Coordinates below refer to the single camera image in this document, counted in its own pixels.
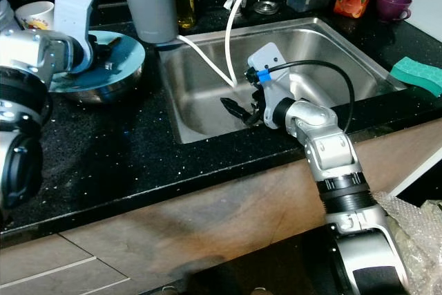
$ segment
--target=green sponge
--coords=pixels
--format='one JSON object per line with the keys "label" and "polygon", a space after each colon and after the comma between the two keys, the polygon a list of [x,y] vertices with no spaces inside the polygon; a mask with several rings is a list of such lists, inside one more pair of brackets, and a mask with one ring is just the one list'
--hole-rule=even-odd
{"label": "green sponge", "polygon": [[399,81],[420,86],[438,97],[442,94],[442,69],[402,58],[390,72]]}

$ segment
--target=speckled granite countertop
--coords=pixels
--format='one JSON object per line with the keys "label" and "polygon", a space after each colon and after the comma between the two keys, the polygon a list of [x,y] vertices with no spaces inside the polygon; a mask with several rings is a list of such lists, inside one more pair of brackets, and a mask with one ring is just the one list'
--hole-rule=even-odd
{"label": "speckled granite countertop", "polygon": [[[442,43],[406,22],[385,25],[372,11],[359,20],[321,12],[302,16],[314,15],[387,70],[404,56],[442,67]],[[211,8],[187,33],[223,30],[227,16]],[[271,17],[246,12],[237,26],[302,16],[289,8]],[[98,28],[135,37],[130,22]],[[41,140],[44,183],[36,198],[12,212],[12,222],[1,233],[3,247],[304,158],[293,138],[264,125],[176,143],[155,51],[147,44],[146,49],[141,82],[116,104],[87,106],[53,95],[54,111]],[[340,118],[346,110],[346,105],[335,108]],[[354,142],[367,140],[441,116],[441,98],[409,87],[356,102],[349,134]]]}

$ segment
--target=white cable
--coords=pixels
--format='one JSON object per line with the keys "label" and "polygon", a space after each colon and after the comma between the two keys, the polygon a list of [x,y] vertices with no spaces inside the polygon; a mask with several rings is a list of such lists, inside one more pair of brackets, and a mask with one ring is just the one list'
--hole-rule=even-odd
{"label": "white cable", "polygon": [[230,74],[230,78],[233,82],[233,86],[236,86],[238,84],[238,81],[236,79],[235,72],[233,70],[232,59],[230,56],[230,33],[232,30],[233,20],[235,19],[235,14],[241,5],[241,2],[242,2],[242,0],[236,0],[235,4],[233,5],[232,11],[229,16],[229,20],[227,21],[226,37],[224,39],[224,48],[225,48],[225,53],[226,53],[227,68],[229,70],[229,74]]}
{"label": "white cable", "polygon": [[236,78],[235,81],[233,81],[232,79],[229,79],[229,77],[227,75],[225,75],[222,70],[220,70],[203,52],[202,50],[195,44],[193,43],[190,39],[178,35],[177,39],[179,39],[180,41],[183,41],[184,43],[190,45],[190,47],[192,47],[192,49],[194,49],[200,56],[201,58],[203,58],[203,60],[219,75],[221,76],[221,78],[227,82],[228,85],[230,85],[232,88],[235,88],[236,84],[234,82],[236,82]]}

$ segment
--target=purple cup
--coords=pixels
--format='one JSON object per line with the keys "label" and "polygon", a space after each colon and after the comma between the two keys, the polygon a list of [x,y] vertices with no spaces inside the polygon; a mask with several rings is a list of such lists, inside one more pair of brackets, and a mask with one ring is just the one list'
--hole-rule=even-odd
{"label": "purple cup", "polygon": [[384,22],[408,19],[412,14],[408,9],[411,3],[412,0],[377,0],[379,19]]}

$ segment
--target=sink basin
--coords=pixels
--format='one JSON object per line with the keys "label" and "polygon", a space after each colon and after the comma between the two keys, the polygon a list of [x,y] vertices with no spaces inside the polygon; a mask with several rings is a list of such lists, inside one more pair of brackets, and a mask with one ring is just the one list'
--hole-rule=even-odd
{"label": "sink basin", "polygon": [[[192,35],[195,42],[224,73],[224,32]],[[173,42],[160,49],[160,75],[166,89],[175,138],[190,143],[239,131],[246,126],[223,107],[221,97],[234,99],[252,110],[256,90],[245,79],[247,58],[274,42],[286,61],[317,59],[341,67],[351,78],[356,100],[404,88],[376,62],[317,18],[295,19],[232,30],[231,54],[238,86],[232,89],[186,44]],[[348,103],[347,86],[332,69],[298,66],[296,99],[305,98],[323,106]]]}

